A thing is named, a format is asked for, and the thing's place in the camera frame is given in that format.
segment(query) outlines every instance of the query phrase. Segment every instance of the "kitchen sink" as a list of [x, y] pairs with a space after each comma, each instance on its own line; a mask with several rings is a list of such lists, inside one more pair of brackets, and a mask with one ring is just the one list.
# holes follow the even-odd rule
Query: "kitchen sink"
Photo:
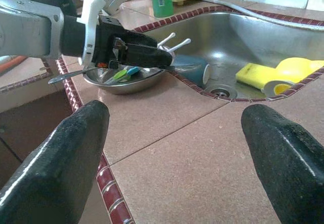
[[323, 32], [285, 27], [231, 12], [202, 14], [146, 34], [161, 41], [171, 32], [177, 36], [167, 46], [192, 39], [176, 54], [199, 56], [211, 65], [211, 79], [205, 90], [230, 98], [265, 98], [260, 90], [236, 81], [235, 74], [247, 63], [274, 68], [289, 57], [324, 59]]

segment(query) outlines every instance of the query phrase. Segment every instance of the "sink drain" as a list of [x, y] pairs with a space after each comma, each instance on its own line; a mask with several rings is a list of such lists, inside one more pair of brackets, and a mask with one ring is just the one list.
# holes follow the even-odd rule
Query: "sink drain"
[[205, 89], [207, 92], [216, 94], [217, 96], [228, 97], [235, 99], [237, 97], [237, 91], [228, 85], [211, 85]]
[[223, 88], [217, 88], [211, 91], [212, 94], [216, 94], [217, 96], [228, 97], [230, 96], [229, 91]]

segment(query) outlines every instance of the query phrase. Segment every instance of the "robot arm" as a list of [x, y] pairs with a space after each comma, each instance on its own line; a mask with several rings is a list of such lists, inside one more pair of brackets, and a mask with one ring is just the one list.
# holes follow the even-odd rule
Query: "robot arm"
[[112, 14], [123, 1], [84, 0], [83, 14], [76, 18], [29, 0], [0, 0], [0, 55], [57, 59], [65, 54], [82, 57], [81, 65], [103, 68], [169, 66], [172, 56], [158, 49], [155, 39], [124, 29], [109, 16], [99, 16], [98, 25], [102, 9]]

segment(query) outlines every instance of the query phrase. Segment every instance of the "barcode label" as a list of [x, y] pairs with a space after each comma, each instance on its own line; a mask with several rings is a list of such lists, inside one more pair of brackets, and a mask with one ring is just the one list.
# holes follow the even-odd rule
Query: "barcode label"
[[164, 0], [157, 0], [157, 2], [159, 7], [164, 7], [166, 5]]

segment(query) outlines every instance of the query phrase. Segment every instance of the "hose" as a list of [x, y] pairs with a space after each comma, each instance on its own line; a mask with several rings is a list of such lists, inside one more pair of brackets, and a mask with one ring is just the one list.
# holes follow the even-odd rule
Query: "hose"
[[224, 5], [224, 6], [227, 6], [229, 8], [232, 8], [234, 10], [237, 10], [237, 11], [239, 11], [239, 12], [245, 14], [245, 15], [248, 15], [248, 16], [251, 16], [251, 17], [254, 17], [254, 18], [258, 18], [258, 19], [261, 19], [261, 20], [266, 21], [266, 22], [282, 25], [282, 26], [287, 26], [287, 27], [291, 27], [291, 28], [309, 29], [309, 30], [314, 30], [314, 31], [319, 31], [319, 32], [324, 31], [324, 26], [309, 25], [309, 24], [302, 24], [302, 23], [293, 23], [293, 22], [283, 21], [283, 20], [279, 20], [279, 19], [269, 18], [269, 17], [263, 16], [263, 15], [251, 12], [250, 10], [242, 8], [240, 6], [237, 6], [237, 5], [233, 4], [233, 3], [223, 2], [223, 1], [220, 1], [220, 0], [197, 0], [197, 1], [203, 1], [203, 2], [208, 2], [208, 3]]

